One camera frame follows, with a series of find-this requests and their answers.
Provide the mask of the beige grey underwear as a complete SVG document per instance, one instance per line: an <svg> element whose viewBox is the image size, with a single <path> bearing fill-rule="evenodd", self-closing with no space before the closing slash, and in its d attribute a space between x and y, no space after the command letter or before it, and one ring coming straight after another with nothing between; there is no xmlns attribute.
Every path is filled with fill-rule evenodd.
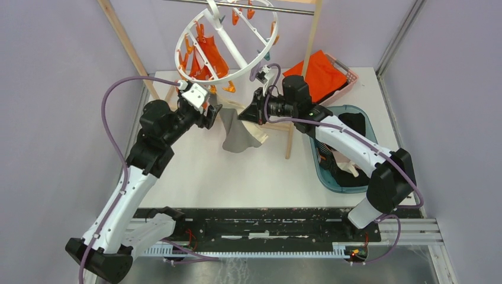
<svg viewBox="0 0 502 284"><path fill-rule="evenodd" d="M217 94L212 94L209 102L212 105L222 105L218 115L226 131L223 150L241 153L251 147L259 148L269 138L258 125L238 119L245 109L244 105Z"/></svg>

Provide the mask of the white round clip hanger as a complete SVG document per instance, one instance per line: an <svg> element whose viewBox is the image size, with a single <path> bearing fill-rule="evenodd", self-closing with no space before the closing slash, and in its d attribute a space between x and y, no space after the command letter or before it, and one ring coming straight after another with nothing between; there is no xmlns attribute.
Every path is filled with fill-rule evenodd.
<svg viewBox="0 0 502 284"><path fill-rule="evenodd" d="M275 45L276 40L279 36L278 34L278 13L271 12L271 32L268 36L263 35L257 27L255 27L251 20L255 16L255 12L258 11L256 9L245 9L245 8L232 8L226 7L230 9L230 18L232 25L237 25L242 22L246 28L249 29L252 36L256 37L258 42L262 45L262 47L258 50L258 53L252 59L245 59L242 52L239 50L238 46L234 39L231 38L231 35L227 32L224 24L224 13L220 11L221 8L214 5L215 2L228 2L228 3L236 3L236 4L248 4L248 5L259 5L259 6L273 6L270 1L208 1L210 3L209 6L205 5L205 9L199 12L183 29L183 32L178 39L178 42L175 47L175 67L177 72L180 74L181 78L192 80L196 83L200 83L202 85L210 86L210 85L219 85L223 84L224 86L228 85L228 81L235 79L245 75L249 72L253 66L259 64L264 58L264 55L271 50L271 48ZM192 56L190 56L188 61L188 66L186 72L178 70L178 54L177 50L180 49L182 53L185 53L185 43L184 43L184 35L189 34L189 39L191 40L191 44L196 42L196 38L199 36L214 36L216 46L222 55L223 59L226 61L229 67L229 74L221 79L214 80L198 80L189 77L189 68L192 63Z"/></svg>

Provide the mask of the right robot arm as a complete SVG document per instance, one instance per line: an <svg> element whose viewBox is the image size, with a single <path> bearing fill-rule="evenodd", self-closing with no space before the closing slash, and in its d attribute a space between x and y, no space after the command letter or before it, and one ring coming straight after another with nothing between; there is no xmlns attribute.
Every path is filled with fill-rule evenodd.
<svg viewBox="0 0 502 284"><path fill-rule="evenodd" d="M366 226L389 215L412 192L417 191L413 162L404 149L392 151L379 146L343 123L326 107L313 101L307 82L300 75L282 80L283 93L272 96L272 89L255 90L252 101L238 118L264 125L276 117L279 122L292 122L309 137L337 150L353 161L367 177L366 197L347 215L342 234L358 241Z"/></svg>

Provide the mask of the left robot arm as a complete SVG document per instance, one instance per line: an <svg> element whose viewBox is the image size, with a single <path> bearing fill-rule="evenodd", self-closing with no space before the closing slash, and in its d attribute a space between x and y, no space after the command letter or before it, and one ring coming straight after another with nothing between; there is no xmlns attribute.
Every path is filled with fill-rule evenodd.
<svg viewBox="0 0 502 284"><path fill-rule="evenodd" d="M94 225L81 238L70 238L66 252L85 270L108 283L120 283L136 258L165 238L185 236L184 213L170 207L127 232L127 227L147 192L158 181L174 156L172 145L193 125L210 129L221 104L204 102L202 110L179 97L178 109L163 100L147 103L140 117L137 141L125 160L126 170Z"/></svg>

